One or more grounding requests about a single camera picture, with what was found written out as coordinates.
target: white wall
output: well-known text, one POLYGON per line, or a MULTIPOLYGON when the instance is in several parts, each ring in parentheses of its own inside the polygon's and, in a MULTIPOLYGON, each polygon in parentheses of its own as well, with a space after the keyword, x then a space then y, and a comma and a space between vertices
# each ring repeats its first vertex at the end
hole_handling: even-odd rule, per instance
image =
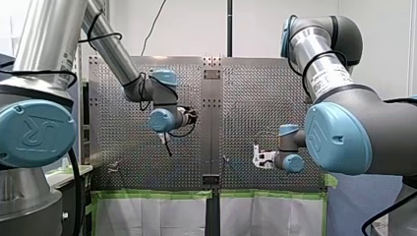
MULTIPOLYGON (((140 55, 162 0, 110 0, 110 22, 140 55)), ((291 14, 334 15, 335 0, 239 0, 233 6, 233 56, 278 57, 282 24, 291 14)), ((226 0, 167 1, 145 55, 226 54, 226 0)))
POLYGON ((0 53, 15 56, 30 0, 0 0, 0 53))
POLYGON ((363 59, 354 79, 371 86, 383 98, 408 94, 411 3, 340 0, 340 15, 351 18, 364 39, 363 59))
POLYGON ((298 17, 337 15, 335 0, 235 0, 235 57, 279 57, 283 23, 298 17))
MULTIPOLYGON (((140 55, 162 0, 111 0, 110 21, 123 33, 132 55, 140 55)), ((145 55, 204 56, 226 50, 226 1, 167 1, 145 55)))

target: pegboard wall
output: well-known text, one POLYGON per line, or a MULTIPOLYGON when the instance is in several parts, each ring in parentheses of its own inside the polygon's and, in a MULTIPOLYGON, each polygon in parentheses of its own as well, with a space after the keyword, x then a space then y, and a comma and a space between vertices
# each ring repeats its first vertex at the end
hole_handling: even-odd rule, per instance
MULTIPOLYGON (((149 113, 126 101, 99 57, 89 61, 92 186, 107 189, 201 190, 204 174, 219 174, 220 188, 320 191, 323 174, 306 152, 302 174, 257 169, 252 144, 277 149, 281 124, 303 125, 307 111, 300 79, 283 59, 134 57, 139 69, 173 70, 179 104, 196 108, 195 131, 170 143, 169 157, 148 125, 149 113)), ((185 133, 189 128, 178 131, 185 133)))

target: light blue joint cap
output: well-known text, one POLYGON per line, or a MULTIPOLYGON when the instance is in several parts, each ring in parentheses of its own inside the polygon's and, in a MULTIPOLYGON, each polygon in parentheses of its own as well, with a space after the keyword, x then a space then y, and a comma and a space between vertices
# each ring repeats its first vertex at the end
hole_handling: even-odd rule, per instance
POLYGON ((307 112, 306 143, 324 170, 358 175, 372 163, 372 146, 361 122, 344 107, 322 102, 307 112))
POLYGON ((282 168, 289 173, 300 173, 304 169, 304 159, 299 154, 289 154, 282 162, 282 168))
POLYGON ((178 86, 177 74, 170 70, 157 70, 152 73, 152 76, 165 85, 176 87, 178 86))
POLYGON ((279 126, 279 135, 286 136, 294 132, 297 132, 299 130, 300 130, 300 127, 298 125, 294 125, 294 124, 281 125, 279 126))
POLYGON ((288 37, 290 36, 288 34, 288 21, 291 21, 291 26, 292 23, 294 22, 294 18, 288 18, 285 23, 284 23, 284 27, 282 28, 282 36, 281 36, 281 57, 283 58, 288 58, 288 37))
POLYGON ((155 132, 166 133, 175 129, 175 118, 169 110, 156 108, 150 113, 149 124, 155 132))
POLYGON ((63 106, 26 100, 0 111, 0 163, 35 168, 60 159, 77 135, 76 123, 63 106))

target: white tarp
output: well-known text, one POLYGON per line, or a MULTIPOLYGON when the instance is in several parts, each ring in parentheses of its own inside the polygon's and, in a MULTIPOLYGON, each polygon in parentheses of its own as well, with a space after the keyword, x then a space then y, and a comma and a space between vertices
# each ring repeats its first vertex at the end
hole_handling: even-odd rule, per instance
MULTIPOLYGON (((209 195, 185 196, 100 194, 93 200, 95 235, 205 236, 209 195)), ((224 196, 222 236, 326 235, 326 194, 239 191, 224 196)))

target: black wire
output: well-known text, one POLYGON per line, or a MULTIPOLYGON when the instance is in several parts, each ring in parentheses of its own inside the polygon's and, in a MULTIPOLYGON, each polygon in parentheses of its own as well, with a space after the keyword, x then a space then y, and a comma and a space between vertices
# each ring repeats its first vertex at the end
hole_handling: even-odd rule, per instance
POLYGON ((307 89, 307 84, 306 84, 307 71, 310 69, 310 66, 313 65, 313 63, 315 63, 316 60, 318 60, 318 59, 320 59, 323 56, 326 56, 328 54, 334 54, 334 55, 336 55, 338 60, 340 60, 340 58, 341 58, 342 61, 343 61, 341 63, 343 64, 344 67, 346 67, 346 65, 347 65, 347 58, 346 58, 346 56, 343 53, 339 52, 339 51, 329 50, 329 51, 326 51, 326 52, 319 53, 319 54, 315 55, 314 57, 312 57, 312 59, 310 59, 310 61, 304 67, 304 71, 303 71, 303 74, 302 74, 303 90, 304 90, 304 92, 309 97, 311 97, 311 95, 310 95, 310 93, 309 93, 309 91, 307 89))
POLYGON ((287 52, 287 60, 288 60, 288 65, 289 68, 291 68, 291 70, 297 75, 297 76, 303 76, 301 73, 299 73, 297 70, 295 70, 295 68, 293 67, 292 63, 291 63, 291 55, 289 53, 289 47, 290 47, 290 38, 291 38, 291 25, 292 25, 292 20, 293 19, 297 19, 298 17, 295 15, 291 15, 288 19, 288 24, 287 24, 287 32, 288 32, 288 37, 287 37, 287 48, 286 48, 286 52, 287 52))
POLYGON ((150 101, 148 101, 148 104, 145 107, 142 107, 142 102, 144 102, 144 93, 146 90, 146 78, 147 78, 147 74, 145 72, 140 72, 139 73, 139 95, 141 96, 139 98, 139 109, 141 111, 145 111, 148 109, 148 107, 150 106, 150 101))
POLYGON ((0 68, 5 68, 5 67, 8 67, 8 66, 13 66, 14 64, 15 64, 15 60, 9 61, 9 62, 5 62, 5 63, 3 63, 3 64, 0 65, 0 68))
POLYGON ((73 148, 68 151, 68 154, 70 156, 71 165, 73 166, 73 173, 74 173, 74 183, 75 183, 75 189, 76 189, 76 215, 74 220, 74 236, 79 236, 81 227, 83 225, 83 215, 85 212, 85 206, 83 204, 83 191, 82 191, 82 178, 80 175, 80 169, 78 166, 78 161, 76 154, 74 153, 73 148))
POLYGON ((172 157, 171 149, 169 148, 168 141, 166 140, 166 133, 163 133, 163 138, 164 138, 166 150, 168 151, 168 155, 169 157, 172 157))
POLYGON ((51 71, 51 70, 42 70, 42 71, 6 71, 1 68, 11 66, 15 61, 6 62, 0 65, 0 73, 8 74, 12 76, 31 76, 31 75, 69 75, 73 77, 73 80, 68 84, 68 89, 71 88, 78 80, 78 77, 75 73, 70 71, 51 71))
POLYGON ((171 91, 171 92, 175 95, 176 99, 178 100, 178 93, 177 93, 174 89, 170 88, 168 85, 164 84, 163 82, 161 82, 160 80, 158 80, 157 78, 155 78, 155 77, 153 77, 153 76, 149 76, 149 78, 150 78, 151 80, 153 80, 153 81, 157 82, 158 84, 160 84, 160 85, 161 85, 161 86, 163 86, 164 88, 166 88, 166 89, 170 90, 170 91, 171 91))
POLYGON ((194 129, 196 129, 196 123, 194 123, 193 124, 193 127, 191 128, 191 130, 188 131, 187 133, 185 133, 184 135, 174 135, 174 134, 172 134, 170 132, 168 132, 168 135, 170 135, 170 136, 172 136, 174 138, 185 138, 185 137, 191 135, 191 133, 193 133, 194 129))
POLYGON ((102 10, 100 10, 100 12, 95 15, 94 19, 92 20, 91 26, 89 27, 89 30, 87 31, 87 39, 82 39, 79 40, 78 43, 85 43, 88 42, 89 46, 94 49, 95 51, 97 50, 93 45, 92 42, 95 40, 99 40, 105 37, 109 37, 109 36, 119 36, 119 40, 122 40, 123 35, 120 32, 113 32, 113 33, 109 33, 109 34, 105 34, 105 35, 101 35, 101 36, 97 36, 97 37, 91 37, 92 34, 92 30, 94 29, 95 24, 97 23, 98 19, 100 18, 100 16, 104 14, 104 12, 102 10))
POLYGON ((410 97, 405 97, 405 98, 395 98, 395 99, 384 100, 384 102, 385 103, 407 102, 407 103, 411 103, 411 104, 416 104, 417 99, 410 98, 410 97))
POLYGON ((413 199, 415 199, 417 197, 417 192, 409 195, 407 198, 399 201, 398 203, 384 209, 383 211, 379 212, 378 214, 376 214, 375 216, 372 216, 370 219, 368 219, 363 225, 362 225, 362 233, 364 236, 369 236, 368 233, 366 232, 366 229, 377 219, 383 217, 384 215, 408 204, 410 201, 412 201, 413 199))
POLYGON ((147 42, 148 42, 148 39, 149 39, 149 38, 150 38, 150 36, 152 35, 153 28, 155 27, 156 21, 157 21, 157 19, 159 18, 160 12, 162 12, 162 9, 163 9, 163 6, 165 5, 165 2, 166 2, 166 0, 163 0, 162 4, 160 5, 160 7, 159 7, 159 11, 157 12, 156 17, 155 17, 155 19, 153 20, 152 27, 150 28, 150 32, 149 32, 149 34, 148 34, 147 38, 145 38, 144 48, 142 49, 141 56, 143 56, 143 55, 144 55, 144 53, 145 53, 145 49, 147 48, 147 42))

